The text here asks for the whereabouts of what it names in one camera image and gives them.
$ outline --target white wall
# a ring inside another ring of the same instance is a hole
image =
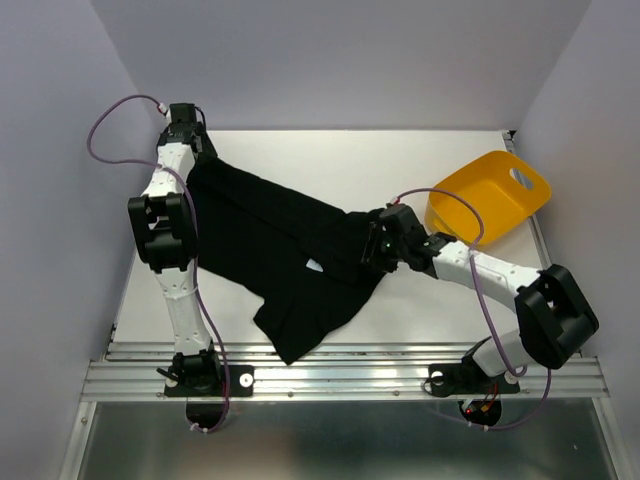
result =
[[[588,0],[91,0],[140,90],[226,128],[514,128]]]
[[[570,267],[601,322],[589,344],[640,458],[640,2],[594,0],[533,103],[520,155],[547,177],[540,213],[553,259]]]
[[[85,154],[91,122],[135,91],[87,1],[5,5],[0,65],[0,477],[52,479],[121,294],[126,201],[148,172]],[[98,146],[152,153],[148,113],[125,110]]]

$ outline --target metal frame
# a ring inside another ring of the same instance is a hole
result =
[[[509,132],[503,133],[506,150],[515,153]],[[544,266],[551,261],[537,218],[529,225]],[[254,396],[243,402],[300,401],[432,401],[421,389],[430,363],[456,362],[471,347],[451,344],[324,344],[303,360],[286,367],[268,344],[229,344],[229,361],[256,367]],[[97,402],[184,401],[163,395],[164,382],[155,372],[173,356],[173,345],[111,342],[103,359],[89,365],[78,414],[60,479],[77,479],[89,439]],[[518,398],[539,398],[546,370],[532,366],[521,380]],[[595,358],[573,357],[554,372],[552,398],[592,398],[603,437],[620,479],[635,478],[609,390]],[[189,401],[211,401],[190,398]]]

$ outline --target tabletop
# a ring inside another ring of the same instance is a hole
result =
[[[499,131],[211,131],[231,165],[342,208],[383,207],[394,195],[433,186],[493,150],[505,150]],[[426,194],[406,199],[424,217]],[[485,251],[524,266],[541,261],[530,222]],[[203,299],[226,342],[269,343],[253,323],[262,299],[241,285],[200,269]],[[487,300],[499,332],[516,327],[514,314]],[[325,343],[476,342],[488,329],[475,294],[402,265],[385,276],[369,302]],[[134,255],[116,319],[115,343],[169,343],[173,339],[162,291]]]

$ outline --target black cloth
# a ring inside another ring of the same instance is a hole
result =
[[[199,161],[187,182],[198,264],[264,298],[254,321],[287,364],[351,320],[383,276],[360,265],[382,209],[345,213],[219,158]]]

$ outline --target orange plastic bin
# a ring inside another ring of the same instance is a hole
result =
[[[523,185],[516,178],[523,179]],[[522,223],[551,198],[551,187],[533,168],[509,152],[496,150],[474,160],[437,188],[456,193],[482,217],[487,245]],[[459,201],[430,193],[425,223],[432,232],[455,235],[466,243],[478,236],[478,221]]]

